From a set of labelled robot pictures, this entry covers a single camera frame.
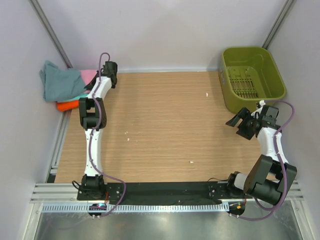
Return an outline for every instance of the metal floor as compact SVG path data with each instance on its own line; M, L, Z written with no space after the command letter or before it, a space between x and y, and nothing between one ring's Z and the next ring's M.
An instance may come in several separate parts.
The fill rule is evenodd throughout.
M255 202L247 202L244 216L266 215ZM68 229L87 213L42 213L35 240L302 240L291 201L270 218L247 221L226 212L119 213L88 219Z

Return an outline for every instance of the pink cloth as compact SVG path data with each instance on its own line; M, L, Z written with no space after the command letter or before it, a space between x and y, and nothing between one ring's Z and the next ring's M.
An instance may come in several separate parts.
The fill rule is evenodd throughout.
M88 85L97 74L97 70L90 70L90 69L80 70L80 72L81 72L81 77L84 81L84 85Z

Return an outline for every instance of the basket grate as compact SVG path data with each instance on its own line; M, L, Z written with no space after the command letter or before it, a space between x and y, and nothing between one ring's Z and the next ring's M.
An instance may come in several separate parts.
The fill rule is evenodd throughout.
M228 75L232 90L239 97L244 99L259 98L248 69L244 70L241 68L229 67Z

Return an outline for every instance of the orange cloth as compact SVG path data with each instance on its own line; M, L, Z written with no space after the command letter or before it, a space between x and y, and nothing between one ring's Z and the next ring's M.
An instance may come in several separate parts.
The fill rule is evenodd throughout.
M64 112L70 109L76 109L78 107L79 107L79 100L56 103L56 108L60 112Z

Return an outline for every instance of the aluminum frame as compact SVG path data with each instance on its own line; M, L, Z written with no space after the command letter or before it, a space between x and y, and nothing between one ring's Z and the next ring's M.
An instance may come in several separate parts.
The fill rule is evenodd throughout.
M56 47L58 53L62 57L65 65L68 68L72 68L73 67L72 63L68 58L58 37L56 36L38 0L29 0L29 2L34 8L35 13L39 17L39 20L43 24L54 46ZM290 13L290 10L292 9L295 2L296 0L286 1L274 25L272 26L271 31L269 32L267 38L265 39L262 45L263 48L268 49L272 40L274 39L275 35L279 31L281 25L283 24L285 18ZM65 112L61 118L56 143L51 156L51 165L48 170L48 176L50 175L54 176L57 173L60 156L61 156L64 140L65 140L67 129L68 129L70 115L71 115L71 111L68 111L68 112ZM78 190L75 189L72 186L72 184L69 184L69 183L38 183L36 184L32 197L30 199L29 221L25 228L23 239L24 240L34 239L37 231L40 215L41 215L40 213L45 203L57 203L57 202L58 203L90 203L90 202L98 203L99 202L99 201L78 201L77 193L78 193ZM242 200L243 199L222 199L224 203L236 202L236 201L242 201ZM306 204L297 181L294 181L290 191L288 192L286 201L291 201L303 238L306 240L315 239L313 232L310 228L310 224L306 224L306 222L309 223L308 213L306 213Z

